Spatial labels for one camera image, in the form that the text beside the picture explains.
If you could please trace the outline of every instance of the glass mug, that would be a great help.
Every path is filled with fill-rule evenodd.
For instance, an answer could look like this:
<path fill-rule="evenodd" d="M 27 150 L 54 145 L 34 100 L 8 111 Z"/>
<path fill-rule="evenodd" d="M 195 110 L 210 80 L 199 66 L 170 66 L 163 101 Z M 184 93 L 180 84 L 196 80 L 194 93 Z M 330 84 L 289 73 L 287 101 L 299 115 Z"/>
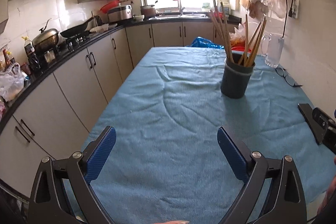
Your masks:
<path fill-rule="evenodd" d="M 277 68 L 280 62 L 285 39 L 281 34 L 277 33 L 270 33 L 269 35 L 264 34 L 261 41 L 261 52 L 263 56 L 265 56 L 265 53 L 263 52 L 263 43 L 265 40 L 268 40 L 265 64 L 272 68 Z"/>

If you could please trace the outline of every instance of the smartphone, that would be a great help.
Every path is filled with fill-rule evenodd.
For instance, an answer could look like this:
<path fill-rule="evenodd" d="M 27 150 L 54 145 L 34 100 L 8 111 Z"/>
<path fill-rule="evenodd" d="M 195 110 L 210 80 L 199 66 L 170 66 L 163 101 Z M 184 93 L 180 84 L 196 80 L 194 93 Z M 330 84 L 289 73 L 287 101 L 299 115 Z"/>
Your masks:
<path fill-rule="evenodd" d="M 323 142 L 325 130 L 313 119 L 313 109 L 309 104 L 298 104 L 298 108 L 308 123 L 318 145 Z"/>

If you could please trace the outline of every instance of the metal screw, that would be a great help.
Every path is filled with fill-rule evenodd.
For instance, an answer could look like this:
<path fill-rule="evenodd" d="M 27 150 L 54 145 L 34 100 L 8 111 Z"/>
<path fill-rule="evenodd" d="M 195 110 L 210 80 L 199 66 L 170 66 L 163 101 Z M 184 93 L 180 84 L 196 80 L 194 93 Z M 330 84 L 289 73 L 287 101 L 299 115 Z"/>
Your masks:
<path fill-rule="evenodd" d="M 292 162 L 293 161 L 293 158 L 291 156 L 285 156 L 285 160 L 288 161 L 288 162 Z"/>
<path fill-rule="evenodd" d="M 49 161 L 49 157 L 48 157 L 48 156 L 42 158 L 42 162 L 43 162 L 43 163 L 46 163 L 46 162 L 48 162 L 48 161 Z"/>
<path fill-rule="evenodd" d="M 261 157 L 261 154 L 260 154 L 260 152 L 258 152 L 258 151 L 254 151 L 254 152 L 252 152 L 252 156 L 253 156 L 254 158 L 258 159 L 258 158 Z"/>
<path fill-rule="evenodd" d="M 72 157 L 75 158 L 75 159 L 78 159 L 82 156 L 82 153 L 81 152 L 75 152 L 72 154 Z"/>

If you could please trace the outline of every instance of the black countertop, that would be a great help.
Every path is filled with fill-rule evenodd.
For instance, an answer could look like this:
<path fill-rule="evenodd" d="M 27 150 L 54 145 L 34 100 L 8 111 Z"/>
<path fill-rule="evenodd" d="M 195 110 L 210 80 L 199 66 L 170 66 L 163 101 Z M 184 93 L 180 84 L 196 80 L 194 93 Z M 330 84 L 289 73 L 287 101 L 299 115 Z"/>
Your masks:
<path fill-rule="evenodd" d="M 125 27 L 132 27 L 132 26 L 138 26 L 138 25 L 146 25 L 146 24 L 155 24 L 160 22 L 211 22 L 211 20 L 208 17 L 200 17 L 200 18 L 168 18 L 168 19 L 155 19 L 155 20 L 144 20 L 141 22 L 128 22 L 124 25 L 117 26 L 113 29 L 110 29 L 106 32 L 99 33 L 99 34 L 91 34 L 87 40 L 80 43 L 79 45 L 73 47 L 70 50 L 61 51 L 59 55 L 56 56 L 56 59 L 49 64 L 49 66 L 46 69 L 43 69 L 41 73 L 38 76 L 31 76 L 31 82 L 30 85 L 23 88 L 23 90 L 15 97 L 15 99 L 11 100 L 7 103 L 7 106 L 9 108 L 7 109 L 5 115 L 2 117 L 0 121 L 0 133 L 5 128 L 8 120 L 11 118 L 11 116 L 14 114 L 16 109 L 19 107 L 19 105 L 26 99 L 26 97 L 51 73 L 53 73 L 57 68 L 59 68 L 61 65 L 63 65 L 65 62 L 67 62 L 69 59 L 74 57 L 77 53 L 80 51 L 86 49 L 88 46 L 92 45 L 93 43 L 97 42 L 98 40 L 118 31 Z M 238 25 L 241 23 L 241 18 L 236 16 L 229 16 L 228 24 L 234 24 Z"/>

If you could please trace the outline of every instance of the blue tablecloth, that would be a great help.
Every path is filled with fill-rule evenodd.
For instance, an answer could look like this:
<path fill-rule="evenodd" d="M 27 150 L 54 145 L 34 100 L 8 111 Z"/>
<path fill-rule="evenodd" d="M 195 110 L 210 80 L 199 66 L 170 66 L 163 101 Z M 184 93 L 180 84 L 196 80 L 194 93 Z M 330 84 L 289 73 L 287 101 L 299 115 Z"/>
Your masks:
<path fill-rule="evenodd" d="M 230 99 L 220 90 L 224 59 L 218 49 L 152 48 L 102 113 L 83 148 L 105 126 L 116 129 L 116 144 L 91 183 L 116 223 L 218 223 L 243 185 L 217 143 L 221 126 L 266 157 L 291 155 L 306 203 L 327 189 L 333 153 L 315 143 L 297 108 L 311 104 L 303 90 L 258 56 L 245 96 Z"/>

